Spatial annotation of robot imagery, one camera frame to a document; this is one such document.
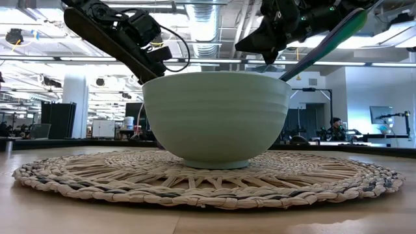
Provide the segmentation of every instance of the woven placemat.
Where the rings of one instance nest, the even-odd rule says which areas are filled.
[[[375,198],[398,191],[404,180],[375,164],[274,151],[235,170],[189,168],[167,151],[72,155],[24,164],[13,176],[71,198],[223,209]]]

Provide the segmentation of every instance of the bowl rim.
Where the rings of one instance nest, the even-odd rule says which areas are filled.
[[[160,81],[162,79],[169,79],[169,78],[177,77],[177,76],[180,76],[180,75],[188,75],[188,74],[201,73],[201,72],[202,71],[194,71],[194,72],[188,72],[188,73],[176,73],[176,74],[171,74],[171,75],[166,75],[166,76],[158,77],[158,78],[152,79],[152,80],[144,83],[143,84],[143,87],[145,87],[147,84],[152,84],[152,83],[158,82],[158,81]],[[290,88],[290,89],[292,88],[292,86],[290,84],[288,84],[285,81],[282,81],[279,78],[270,77],[268,75],[263,75],[263,74],[260,74],[260,73],[248,73],[248,72],[237,72],[237,71],[229,71],[229,72],[228,71],[203,71],[202,73],[217,73],[217,74],[218,73],[235,73],[235,74],[240,74],[240,75],[256,75],[256,76],[264,77],[265,79],[277,80],[277,81],[279,81],[281,83],[285,83],[285,85],[287,86],[287,88]]]

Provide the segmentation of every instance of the ceramic bowl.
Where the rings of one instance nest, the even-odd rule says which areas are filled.
[[[160,77],[143,87],[157,140],[185,165],[230,169],[266,151],[280,134],[291,87],[243,72],[198,72]]]

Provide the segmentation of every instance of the fluorescent light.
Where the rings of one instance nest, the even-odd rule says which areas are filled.
[[[416,68],[416,64],[404,63],[404,62],[373,62],[371,66],[382,66],[391,68]]]
[[[240,59],[202,59],[192,58],[190,62],[207,62],[207,63],[241,63]]]
[[[0,112],[3,112],[5,114],[26,114],[26,111],[0,110]]]
[[[314,65],[327,65],[327,66],[364,66],[365,62],[315,62]]]
[[[324,35],[316,35],[306,39],[305,42],[292,42],[287,47],[308,47],[315,48],[325,38]],[[363,46],[368,46],[372,42],[370,36],[352,36],[338,45],[337,49],[357,49]]]
[[[134,0],[138,4],[108,4],[111,8],[171,8],[171,5],[156,5],[156,4],[140,4],[137,0]],[[177,6],[177,9],[183,10],[183,6]]]
[[[113,57],[61,57],[63,61],[96,61],[96,62],[115,62]]]
[[[298,61],[286,61],[286,60],[276,60],[273,62],[273,64],[282,64],[282,65],[291,65],[291,64],[297,64]]]
[[[41,57],[41,56],[0,56],[0,60],[54,60],[53,57]]]
[[[263,60],[248,60],[247,63],[249,64],[266,64]],[[288,60],[276,60],[273,64],[280,64],[280,65],[293,65],[297,64],[298,61],[288,61]]]
[[[62,92],[62,90],[52,90],[53,92]],[[48,90],[26,90],[26,89],[17,89],[17,90],[7,90],[7,92],[49,92]]]
[[[90,93],[94,94],[120,94],[122,91],[100,91],[100,90],[90,90]]]
[[[164,62],[178,62],[178,61],[179,61],[179,59],[171,58],[171,59],[168,59],[168,60],[166,60]]]

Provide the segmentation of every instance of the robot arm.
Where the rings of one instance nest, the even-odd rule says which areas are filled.
[[[123,62],[143,84],[164,75],[169,47],[143,48],[161,33],[161,26],[139,8],[129,17],[99,0],[62,0],[68,5],[65,24],[81,38]]]
[[[237,51],[262,54],[272,64],[286,45],[330,31],[351,11],[370,9],[378,0],[263,0],[258,29],[235,45]]]
[[[128,9],[135,12],[129,17],[126,11],[113,10],[100,0],[61,1],[68,5],[64,12],[66,25],[123,62],[139,83],[164,75],[167,67],[163,61],[171,59],[172,54],[168,47],[144,48],[161,33],[161,26],[145,10]],[[265,62],[272,64],[287,44],[330,31],[353,10],[369,9],[377,1],[380,0],[263,0],[260,27],[235,48],[262,54]]]

